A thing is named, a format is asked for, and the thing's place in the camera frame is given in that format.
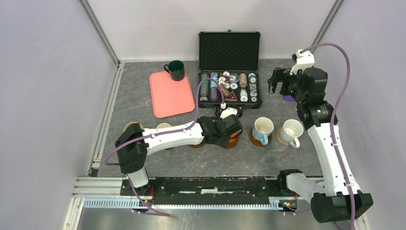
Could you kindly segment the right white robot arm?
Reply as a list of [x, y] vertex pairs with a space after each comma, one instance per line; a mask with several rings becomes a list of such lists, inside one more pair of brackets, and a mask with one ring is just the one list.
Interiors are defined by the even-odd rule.
[[283, 196], [295, 192], [305, 199], [319, 223], [348, 220], [353, 224], [373, 205], [373, 198], [361, 191], [340, 146], [334, 106], [324, 99], [327, 79], [328, 74], [315, 67], [296, 73], [292, 68], [275, 68], [268, 79], [270, 93], [282, 83], [280, 94], [296, 101], [298, 117], [313, 142], [324, 176], [324, 185], [320, 185], [298, 169], [281, 170], [276, 188]]

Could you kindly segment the wooden coaster five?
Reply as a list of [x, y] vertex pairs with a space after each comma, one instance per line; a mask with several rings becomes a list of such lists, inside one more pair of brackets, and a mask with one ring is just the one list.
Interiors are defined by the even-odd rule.
[[254, 128], [251, 128], [251, 130], [250, 130], [250, 132], [249, 132], [249, 139], [250, 139], [250, 141], [251, 141], [254, 145], [259, 146], [259, 147], [265, 147], [265, 146], [267, 146], [268, 144], [271, 143], [271, 141], [272, 141], [272, 134], [270, 134], [270, 135], [267, 137], [267, 141], [268, 141], [267, 144], [266, 144], [266, 145], [263, 145], [260, 140], [257, 140], [257, 139], [254, 138], [254, 136], [253, 136], [253, 130], [254, 130]]

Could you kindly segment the wooden coaster four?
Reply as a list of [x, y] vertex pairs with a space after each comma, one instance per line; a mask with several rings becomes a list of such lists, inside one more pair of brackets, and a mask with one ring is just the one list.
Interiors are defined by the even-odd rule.
[[236, 147], [238, 143], [239, 143], [239, 137], [230, 139], [228, 146], [226, 146], [225, 149], [232, 149], [232, 148]]

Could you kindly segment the orange mug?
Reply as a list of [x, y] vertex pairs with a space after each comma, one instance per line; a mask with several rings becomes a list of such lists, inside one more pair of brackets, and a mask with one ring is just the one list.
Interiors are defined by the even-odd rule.
[[229, 143], [239, 142], [239, 132], [235, 132], [230, 136]]

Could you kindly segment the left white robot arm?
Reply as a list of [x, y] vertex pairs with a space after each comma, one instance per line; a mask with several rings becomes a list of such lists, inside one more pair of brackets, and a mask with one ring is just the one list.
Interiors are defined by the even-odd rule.
[[139, 124], [130, 125], [115, 142], [115, 153], [122, 174], [126, 174], [132, 189], [138, 195], [150, 190], [145, 169], [147, 156], [161, 150], [184, 145], [217, 145], [230, 148], [243, 127], [236, 115], [225, 118], [201, 116], [184, 125], [148, 129]]

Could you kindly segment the cream mug dark handle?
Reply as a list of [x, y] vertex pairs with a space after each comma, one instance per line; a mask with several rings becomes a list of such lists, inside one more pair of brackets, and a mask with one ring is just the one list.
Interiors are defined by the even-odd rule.
[[159, 123], [158, 125], [156, 125], [155, 129], [169, 128], [169, 127], [172, 127], [171, 123], [162, 122], [162, 123]]

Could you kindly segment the light blue mug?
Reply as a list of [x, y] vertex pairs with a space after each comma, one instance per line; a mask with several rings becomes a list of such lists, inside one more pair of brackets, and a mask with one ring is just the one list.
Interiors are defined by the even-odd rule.
[[266, 117], [260, 117], [254, 122], [253, 136], [260, 140], [263, 145], [267, 144], [267, 137], [274, 131], [273, 122]]

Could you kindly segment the wooden coaster three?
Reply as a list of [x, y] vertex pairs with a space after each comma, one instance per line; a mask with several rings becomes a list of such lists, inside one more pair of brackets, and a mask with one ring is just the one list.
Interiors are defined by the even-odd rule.
[[205, 144], [195, 144], [195, 145], [189, 145], [192, 148], [201, 148], [203, 147]]

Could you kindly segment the beige ceramic mug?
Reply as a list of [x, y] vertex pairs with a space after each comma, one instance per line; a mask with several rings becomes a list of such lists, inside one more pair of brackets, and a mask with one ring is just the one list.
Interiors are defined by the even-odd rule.
[[144, 126], [141, 123], [139, 123], [139, 122], [130, 122], [130, 123], [125, 125], [124, 132], [126, 132], [127, 130], [138, 132], [138, 131], [141, 131], [143, 129], [144, 129]]

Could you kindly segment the white mug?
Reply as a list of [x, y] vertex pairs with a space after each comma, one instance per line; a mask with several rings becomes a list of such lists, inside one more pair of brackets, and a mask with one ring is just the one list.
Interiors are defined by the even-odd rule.
[[280, 136], [283, 141], [289, 142], [291, 146], [297, 149], [301, 146], [298, 138], [303, 134], [303, 132], [304, 127], [298, 120], [288, 119], [281, 127]]

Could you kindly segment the dark green mug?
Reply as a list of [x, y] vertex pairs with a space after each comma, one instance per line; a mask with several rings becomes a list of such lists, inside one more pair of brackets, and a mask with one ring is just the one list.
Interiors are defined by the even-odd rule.
[[169, 64], [165, 64], [164, 70], [170, 74], [174, 81], [181, 81], [185, 76], [184, 63], [180, 60], [173, 60]]

